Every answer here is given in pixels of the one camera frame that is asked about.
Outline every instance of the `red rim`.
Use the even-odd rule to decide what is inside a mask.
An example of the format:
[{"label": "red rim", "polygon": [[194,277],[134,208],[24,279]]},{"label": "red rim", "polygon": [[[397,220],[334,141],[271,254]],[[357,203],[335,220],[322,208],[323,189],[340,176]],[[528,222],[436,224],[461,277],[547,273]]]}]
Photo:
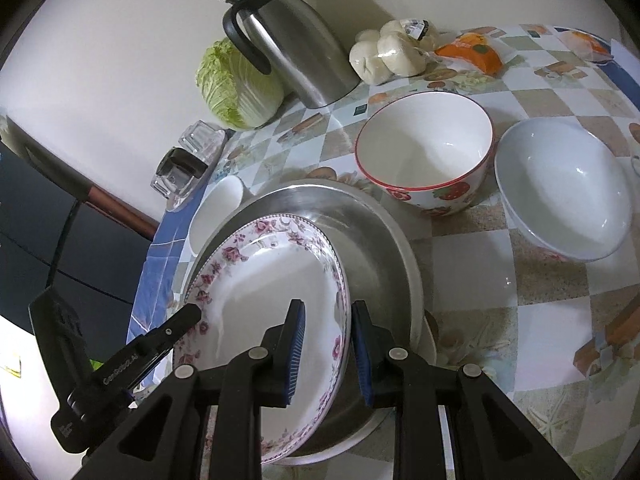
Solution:
[{"label": "red rim", "polygon": [[353,151],[354,151],[354,155],[356,157],[356,164],[358,165],[358,168],[364,174],[364,176],[366,176],[370,181],[378,184],[379,186],[386,187],[387,189],[393,189],[393,190],[397,190],[397,191],[428,191],[428,190],[431,190],[431,189],[439,189],[441,187],[451,186],[452,184],[455,184],[455,183],[457,183],[457,182],[459,182],[461,180],[464,180],[466,177],[468,177],[475,170],[480,168],[480,166],[482,166],[487,161],[487,159],[489,158],[489,155],[491,155],[491,152],[493,151],[494,144],[495,144],[494,122],[492,121],[491,117],[489,117],[489,114],[486,112],[484,107],[482,105],[479,105],[478,103],[476,103],[473,99],[471,99],[471,98],[469,98],[469,97],[467,97],[465,95],[453,94],[452,92],[447,92],[450,95],[455,95],[455,96],[458,96],[458,97],[463,97],[465,99],[468,99],[473,104],[478,106],[484,112],[484,114],[486,115],[487,119],[489,119],[489,124],[491,124],[491,144],[489,145],[489,149],[487,150],[485,156],[482,158],[482,160],[480,162],[478,162],[471,170],[467,171],[465,174],[463,174],[461,176],[457,176],[453,180],[449,180],[448,182],[443,182],[442,184],[434,184],[433,186],[425,186],[425,187],[401,187],[401,186],[394,186],[393,184],[387,184],[386,182],[382,182],[381,180],[376,179],[375,177],[370,175],[364,169],[363,165],[360,163],[360,159],[358,158],[358,142],[360,140],[360,136],[362,135],[364,129],[367,127],[367,124],[369,124],[369,121],[372,120],[377,114],[379,114],[386,107],[388,107],[389,105],[392,105],[394,103],[397,103],[398,101],[400,101],[402,99],[405,99],[407,97],[412,97],[412,96],[415,96],[415,95],[431,94],[431,93],[433,93],[433,91],[416,92],[415,94],[405,95],[405,96],[403,96],[403,97],[401,97],[399,99],[396,99],[395,101],[391,101],[390,103],[388,103],[388,104],[384,105],[382,108],[380,108],[380,110],[378,110],[375,114],[373,114],[369,119],[367,119],[367,121],[361,127],[360,131],[358,132],[358,136],[356,137],[356,143],[355,143],[355,146],[353,147]]}]

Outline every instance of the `white bowl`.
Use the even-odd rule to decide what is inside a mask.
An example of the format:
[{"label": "white bowl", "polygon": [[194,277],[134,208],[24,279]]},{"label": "white bowl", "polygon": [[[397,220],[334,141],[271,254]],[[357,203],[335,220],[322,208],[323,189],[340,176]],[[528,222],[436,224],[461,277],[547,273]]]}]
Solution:
[{"label": "white bowl", "polygon": [[356,162],[398,200],[432,216],[466,207],[484,179],[491,120],[468,97],[418,92],[380,108],[362,127]]},{"label": "white bowl", "polygon": [[[174,368],[193,364],[198,370],[225,365],[258,346],[265,330],[284,322],[292,299],[305,303],[306,329],[292,402],[285,409],[260,410],[262,462],[294,452],[331,407],[349,354],[349,290],[328,238],[295,215],[253,220],[220,244],[185,297],[184,303],[201,308],[202,319],[174,346]],[[207,442],[215,414],[213,408]]]},{"label": "white bowl", "polygon": [[221,179],[206,195],[193,215],[187,242],[197,256],[222,221],[240,207],[251,194],[235,175]]},{"label": "white bowl", "polygon": [[580,262],[615,252],[631,226],[622,168],[595,136],[562,118],[522,121],[503,135],[495,176],[508,214],[533,244]]}]

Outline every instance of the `metal basin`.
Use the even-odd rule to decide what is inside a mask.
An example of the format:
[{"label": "metal basin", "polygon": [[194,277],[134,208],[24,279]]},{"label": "metal basin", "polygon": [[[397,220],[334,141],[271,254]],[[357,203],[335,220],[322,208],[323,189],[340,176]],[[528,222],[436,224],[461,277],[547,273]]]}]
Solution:
[{"label": "metal basin", "polygon": [[[300,180],[282,185],[246,202],[211,235],[191,275],[233,232],[260,216],[300,215],[329,238],[347,275],[351,301],[365,300],[373,323],[391,330],[397,343],[418,348],[425,326],[422,281],[414,254],[391,215],[372,197],[354,187],[329,180]],[[424,329],[427,348],[433,346]],[[434,355],[426,351],[428,360]],[[360,395],[353,351],[344,380],[327,416],[293,455],[280,461],[302,465],[325,460],[365,438],[388,410],[368,408]]]}]

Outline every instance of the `oval plate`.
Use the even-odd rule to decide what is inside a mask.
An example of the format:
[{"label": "oval plate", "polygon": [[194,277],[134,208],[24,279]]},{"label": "oval plate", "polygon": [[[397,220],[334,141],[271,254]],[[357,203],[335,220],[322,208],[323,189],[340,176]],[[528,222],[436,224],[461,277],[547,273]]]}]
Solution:
[{"label": "oval plate", "polygon": [[[262,409],[262,462],[299,448],[331,406],[347,363],[351,303],[342,266],[329,240],[299,216],[258,218],[210,256],[187,290],[202,319],[174,348],[174,368],[227,364],[258,346],[267,328],[284,322],[290,300],[306,306],[306,329],[292,403]],[[207,427],[207,443],[213,435]],[[210,449],[203,467],[208,470]]]}]

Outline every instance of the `screw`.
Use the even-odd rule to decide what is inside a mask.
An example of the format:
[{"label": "screw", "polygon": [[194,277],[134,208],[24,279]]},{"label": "screw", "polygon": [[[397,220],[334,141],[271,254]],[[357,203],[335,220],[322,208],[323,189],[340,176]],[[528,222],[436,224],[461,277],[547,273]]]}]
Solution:
[{"label": "screw", "polygon": [[389,357],[391,357],[395,361],[402,361],[403,359],[406,359],[408,355],[409,352],[399,346],[389,350]]},{"label": "screw", "polygon": [[188,379],[193,375],[193,366],[180,365],[175,369],[174,374],[178,379]]},{"label": "screw", "polygon": [[482,373],[482,368],[473,363],[469,363],[468,365],[464,365],[462,367],[462,373],[467,377],[475,378],[480,376],[480,374]]},{"label": "screw", "polygon": [[249,357],[251,359],[264,359],[269,355],[269,351],[261,346],[254,346],[249,350]]}]

